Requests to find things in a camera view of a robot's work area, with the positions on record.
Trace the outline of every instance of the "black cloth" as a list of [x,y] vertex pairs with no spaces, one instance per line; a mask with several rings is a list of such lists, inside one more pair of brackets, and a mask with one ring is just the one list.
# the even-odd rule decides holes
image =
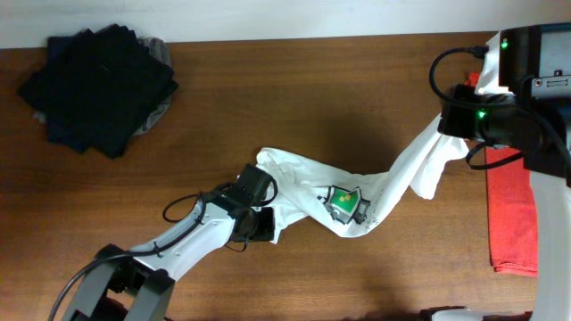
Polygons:
[[49,53],[48,64],[20,95],[46,114],[54,133],[68,130],[77,138],[72,148],[92,145],[111,158],[121,156],[133,132],[178,87],[174,71],[151,57],[135,32],[118,25],[87,29],[62,47]]

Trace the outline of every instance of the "white wall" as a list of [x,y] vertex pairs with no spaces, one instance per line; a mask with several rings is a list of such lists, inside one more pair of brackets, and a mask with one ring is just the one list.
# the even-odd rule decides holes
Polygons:
[[0,0],[0,47],[117,22],[169,42],[499,30],[571,21],[571,0]]

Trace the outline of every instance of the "gray fabric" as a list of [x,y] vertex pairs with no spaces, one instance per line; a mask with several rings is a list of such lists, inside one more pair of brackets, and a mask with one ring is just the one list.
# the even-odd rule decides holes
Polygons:
[[[149,48],[149,54],[159,62],[166,64],[169,67],[172,67],[170,62],[170,51],[167,47],[167,44],[164,41],[160,40],[159,38],[149,37],[144,39],[139,39],[139,43],[144,45],[145,47]],[[151,129],[151,127],[159,121],[162,115],[167,112],[167,109],[170,107],[170,97],[159,103],[157,109],[151,112],[149,117],[146,119],[145,123],[141,125],[139,129],[133,133],[134,135],[142,135]],[[40,123],[46,123],[46,115],[41,111],[34,112],[33,118],[37,119]]]

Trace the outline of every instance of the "brown tabletop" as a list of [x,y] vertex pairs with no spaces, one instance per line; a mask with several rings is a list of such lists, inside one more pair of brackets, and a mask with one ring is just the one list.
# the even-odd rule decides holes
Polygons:
[[[100,248],[160,234],[170,227],[161,218],[168,202],[232,179],[263,146],[354,173],[387,171],[440,110],[427,79],[435,56],[491,36],[172,44],[180,84],[172,106],[116,160],[49,144],[15,94],[45,50],[0,51],[0,319],[46,319]],[[480,69],[460,54],[437,79],[447,88]],[[306,218],[278,245],[214,251],[177,283],[168,316],[340,320],[444,305],[533,309],[535,279],[495,274],[488,247],[484,173],[459,160],[447,165],[432,201],[409,190],[360,238]]]

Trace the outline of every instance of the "printed graphic on shirt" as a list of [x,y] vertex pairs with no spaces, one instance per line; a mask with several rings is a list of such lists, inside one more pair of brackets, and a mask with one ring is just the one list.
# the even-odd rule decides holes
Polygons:
[[355,223],[361,224],[367,219],[367,210],[371,204],[362,198],[360,189],[357,187],[352,191],[331,185],[327,193],[327,198],[318,196],[323,200],[323,205],[331,215],[333,220],[338,220],[343,224],[349,224],[352,219]]

